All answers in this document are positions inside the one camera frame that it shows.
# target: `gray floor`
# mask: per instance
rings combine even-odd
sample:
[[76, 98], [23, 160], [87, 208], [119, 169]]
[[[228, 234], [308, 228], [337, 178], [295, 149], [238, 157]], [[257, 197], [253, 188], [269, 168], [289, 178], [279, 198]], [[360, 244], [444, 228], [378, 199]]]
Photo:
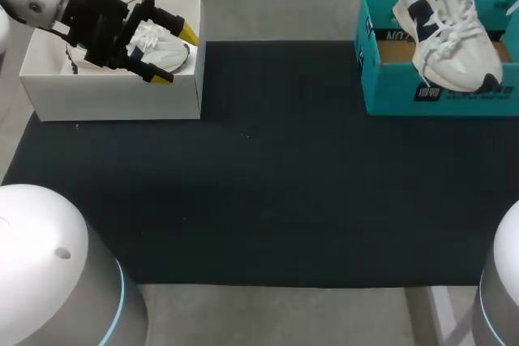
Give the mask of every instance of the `gray floor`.
[[[359, 0], [204, 0], [209, 40], [347, 40]], [[18, 80], [31, 30], [12, 24], [0, 76], [0, 178], [32, 105]], [[402, 289], [319, 290], [143, 286], [152, 317], [149, 346], [400, 345], [414, 343]], [[456, 316], [473, 288], [451, 288]]]

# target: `cardboard box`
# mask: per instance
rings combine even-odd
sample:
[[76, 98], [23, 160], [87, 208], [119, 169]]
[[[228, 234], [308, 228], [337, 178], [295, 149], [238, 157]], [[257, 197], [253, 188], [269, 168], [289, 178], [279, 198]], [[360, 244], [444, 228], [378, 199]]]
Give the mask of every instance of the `cardboard box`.
[[411, 62], [414, 42], [392, 15], [397, 0], [362, 0], [355, 50], [367, 112], [372, 115], [518, 116], [519, 12], [516, 0], [475, 0], [478, 16], [503, 62], [501, 86], [453, 92], [427, 86]]
[[155, 1], [157, 7], [185, 18], [199, 36], [199, 46], [190, 45], [187, 62], [174, 72], [174, 82], [145, 83], [138, 75], [109, 68], [80, 68], [74, 75], [65, 41], [36, 30], [19, 76], [42, 121], [200, 118], [205, 63], [202, 1]]

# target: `dark table surface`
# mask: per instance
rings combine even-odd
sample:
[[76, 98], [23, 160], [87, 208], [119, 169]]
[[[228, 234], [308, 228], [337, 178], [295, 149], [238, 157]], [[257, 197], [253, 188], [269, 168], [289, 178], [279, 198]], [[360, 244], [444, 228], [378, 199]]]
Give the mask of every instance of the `dark table surface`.
[[519, 121], [370, 117], [351, 42], [207, 47], [200, 121], [42, 123], [3, 184], [80, 209], [142, 283], [477, 284]]

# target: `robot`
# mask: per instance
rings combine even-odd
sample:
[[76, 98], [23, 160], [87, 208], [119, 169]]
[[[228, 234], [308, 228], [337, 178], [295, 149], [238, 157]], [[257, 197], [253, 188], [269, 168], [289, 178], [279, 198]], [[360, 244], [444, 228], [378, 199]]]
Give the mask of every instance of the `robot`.
[[[126, 69], [149, 83], [172, 83], [173, 75], [140, 61], [142, 54], [128, 54], [127, 45], [141, 21], [151, 20], [183, 41], [198, 45], [198, 37], [186, 20], [155, 7], [154, 0], [141, 0], [131, 13], [121, 0], [0, 0], [0, 6], [16, 22], [55, 34], [72, 47], [81, 45], [87, 51], [86, 61]], [[70, 30], [61, 33], [53, 29], [56, 23]], [[0, 18], [4, 32], [8, 32], [6, 24], [6, 18]]]

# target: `sneaker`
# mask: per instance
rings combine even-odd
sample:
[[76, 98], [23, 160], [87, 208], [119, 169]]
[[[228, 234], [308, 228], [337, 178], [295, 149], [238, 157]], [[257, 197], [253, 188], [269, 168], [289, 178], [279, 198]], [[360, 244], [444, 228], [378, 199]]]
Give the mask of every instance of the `sneaker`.
[[499, 54], [474, 0], [398, 0], [393, 14], [416, 42], [413, 64], [426, 83], [474, 92], [503, 80]]
[[[161, 26], [141, 24], [127, 46], [128, 54], [132, 55], [137, 49], [142, 52], [142, 62], [151, 63], [163, 70], [172, 72], [178, 69], [189, 56], [189, 46], [169, 34]], [[80, 68], [97, 68], [98, 66], [84, 59], [87, 51], [83, 48], [71, 48], [67, 45], [72, 66]]]

